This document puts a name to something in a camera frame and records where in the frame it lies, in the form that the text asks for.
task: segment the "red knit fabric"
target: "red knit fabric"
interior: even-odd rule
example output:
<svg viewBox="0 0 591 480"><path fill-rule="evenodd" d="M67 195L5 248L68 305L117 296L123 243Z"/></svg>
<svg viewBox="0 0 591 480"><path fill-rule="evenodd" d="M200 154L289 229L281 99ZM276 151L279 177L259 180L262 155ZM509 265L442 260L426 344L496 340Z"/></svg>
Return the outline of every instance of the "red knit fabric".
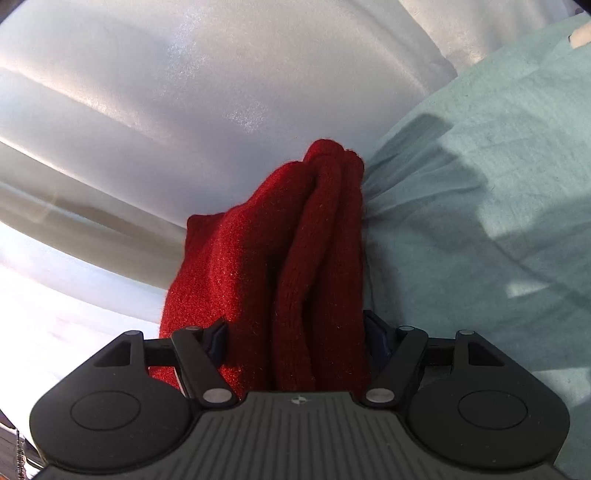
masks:
<svg viewBox="0 0 591 480"><path fill-rule="evenodd" d="M369 382L362 324L363 162L330 140L275 170L244 204L187 223L160 336L229 323L222 375L250 390L349 390ZM154 376L176 385L171 369Z"/></svg>

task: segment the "light blue cloth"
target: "light blue cloth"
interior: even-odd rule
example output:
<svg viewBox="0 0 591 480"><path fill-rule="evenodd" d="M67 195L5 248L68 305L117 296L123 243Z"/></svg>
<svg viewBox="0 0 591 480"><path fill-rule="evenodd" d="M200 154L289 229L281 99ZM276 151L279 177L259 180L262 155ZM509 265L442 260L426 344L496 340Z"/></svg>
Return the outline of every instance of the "light blue cloth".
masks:
<svg viewBox="0 0 591 480"><path fill-rule="evenodd" d="M565 20L425 100L366 163L365 306L477 330L556 391L591 479L591 44Z"/></svg>

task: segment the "metal pin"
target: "metal pin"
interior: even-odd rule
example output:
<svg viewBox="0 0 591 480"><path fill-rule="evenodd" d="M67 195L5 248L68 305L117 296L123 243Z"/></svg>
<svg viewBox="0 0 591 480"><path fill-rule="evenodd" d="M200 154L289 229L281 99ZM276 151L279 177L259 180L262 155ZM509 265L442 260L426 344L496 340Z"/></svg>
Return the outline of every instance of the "metal pin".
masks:
<svg viewBox="0 0 591 480"><path fill-rule="evenodd" d="M209 403L226 403L232 399L232 392L225 388L210 388L203 394L203 399Z"/></svg>
<svg viewBox="0 0 591 480"><path fill-rule="evenodd" d="M365 394L371 403L388 403L394 399L394 392L387 388L372 388Z"/></svg>

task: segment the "circular pad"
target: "circular pad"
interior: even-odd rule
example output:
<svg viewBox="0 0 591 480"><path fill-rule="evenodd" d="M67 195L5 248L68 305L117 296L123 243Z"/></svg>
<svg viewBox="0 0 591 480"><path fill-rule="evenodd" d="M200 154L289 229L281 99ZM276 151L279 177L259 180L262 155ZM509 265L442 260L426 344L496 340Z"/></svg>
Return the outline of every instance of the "circular pad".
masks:
<svg viewBox="0 0 591 480"><path fill-rule="evenodd" d="M470 393L457 407L464 420L489 430L510 429L527 417L527 407L519 398L497 390Z"/></svg>
<svg viewBox="0 0 591 480"><path fill-rule="evenodd" d="M139 415L137 398L119 391L91 393L78 400L71 410L74 421L89 430L116 430Z"/></svg>

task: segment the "ribbed black surface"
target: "ribbed black surface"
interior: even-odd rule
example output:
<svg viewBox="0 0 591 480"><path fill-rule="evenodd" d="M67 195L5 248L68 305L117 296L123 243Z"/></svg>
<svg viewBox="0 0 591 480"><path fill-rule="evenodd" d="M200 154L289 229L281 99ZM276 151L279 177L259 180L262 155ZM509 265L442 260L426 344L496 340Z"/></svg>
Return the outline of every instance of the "ribbed black surface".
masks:
<svg viewBox="0 0 591 480"><path fill-rule="evenodd" d="M39 480L88 480L48 468ZM415 445L395 415L347 393L251 393L233 410L203 415L191 436L155 464L109 480L564 480L550 466L466 472Z"/></svg>

